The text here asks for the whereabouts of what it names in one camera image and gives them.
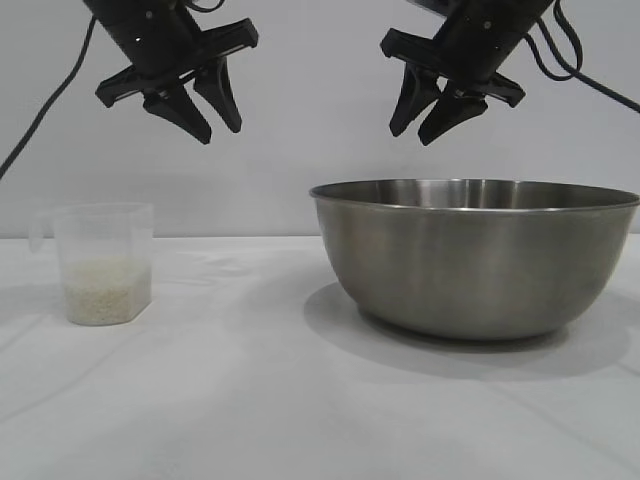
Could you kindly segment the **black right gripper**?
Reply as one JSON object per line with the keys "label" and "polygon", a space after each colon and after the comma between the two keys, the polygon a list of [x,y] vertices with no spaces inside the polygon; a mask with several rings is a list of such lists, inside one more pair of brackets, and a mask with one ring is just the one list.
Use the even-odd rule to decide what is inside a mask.
{"label": "black right gripper", "polygon": [[[389,123],[394,137],[400,136],[436,100],[418,130],[423,146],[482,115],[488,109],[484,95],[511,107],[524,98],[522,88],[499,74],[498,69],[549,8],[549,1],[414,4],[441,15],[444,23],[431,39],[391,29],[381,41],[385,56],[408,63]],[[454,86],[447,86],[441,94],[439,77],[452,81]]]}

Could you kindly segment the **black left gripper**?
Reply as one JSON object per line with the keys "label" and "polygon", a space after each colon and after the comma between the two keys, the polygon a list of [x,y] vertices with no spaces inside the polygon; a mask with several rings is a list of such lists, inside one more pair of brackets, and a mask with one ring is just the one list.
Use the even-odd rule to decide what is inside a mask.
{"label": "black left gripper", "polygon": [[96,96],[106,107],[145,93],[147,113],[207,145],[212,129],[182,85],[196,77],[194,90],[231,132],[241,131],[226,58],[257,46],[250,19],[203,30],[184,1],[94,0],[85,5],[130,61],[97,87]]}

